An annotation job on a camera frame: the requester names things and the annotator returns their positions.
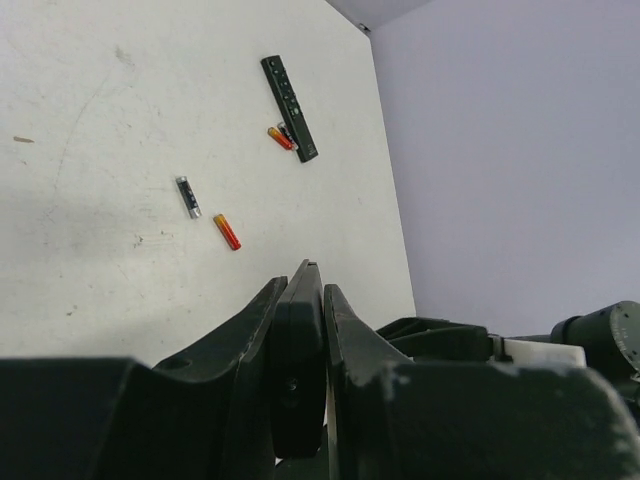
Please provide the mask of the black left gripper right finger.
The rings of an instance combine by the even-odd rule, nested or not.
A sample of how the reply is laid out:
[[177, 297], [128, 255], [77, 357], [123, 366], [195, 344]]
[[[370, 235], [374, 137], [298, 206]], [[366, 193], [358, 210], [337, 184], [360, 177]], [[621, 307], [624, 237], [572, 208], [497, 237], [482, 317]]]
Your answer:
[[324, 291], [333, 479], [635, 479], [636, 423], [588, 368], [415, 362]]

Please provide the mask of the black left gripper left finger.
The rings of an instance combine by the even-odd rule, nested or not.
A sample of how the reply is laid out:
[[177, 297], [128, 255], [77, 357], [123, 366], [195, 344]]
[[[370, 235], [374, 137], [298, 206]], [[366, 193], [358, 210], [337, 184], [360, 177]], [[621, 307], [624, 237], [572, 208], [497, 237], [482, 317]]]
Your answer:
[[266, 336], [287, 281], [147, 367], [132, 358], [1, 363], [5, 479], [270, 479]]

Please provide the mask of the wide black remote control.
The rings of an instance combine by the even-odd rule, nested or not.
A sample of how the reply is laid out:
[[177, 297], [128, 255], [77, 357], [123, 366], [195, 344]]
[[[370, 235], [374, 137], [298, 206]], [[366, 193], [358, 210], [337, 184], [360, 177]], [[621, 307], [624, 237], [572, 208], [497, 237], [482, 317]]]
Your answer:
[[276, 302], [269, 333], [271, 432], [280, 459], [309, 458], [321, 444], [326, 399], [323, 285], [302, 261]]

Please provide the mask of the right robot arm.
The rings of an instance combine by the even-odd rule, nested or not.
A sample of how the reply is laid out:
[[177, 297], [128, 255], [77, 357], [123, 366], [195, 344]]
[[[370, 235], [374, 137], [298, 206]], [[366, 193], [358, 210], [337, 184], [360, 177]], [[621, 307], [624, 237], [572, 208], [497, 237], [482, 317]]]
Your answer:
[[476, 325], [406, 317], [377, 333], [413, 359], [554, 363], [589, 367], [639, 407], [639, 304], [621, 301], [556, 324], [550, 333], [505, 337]]

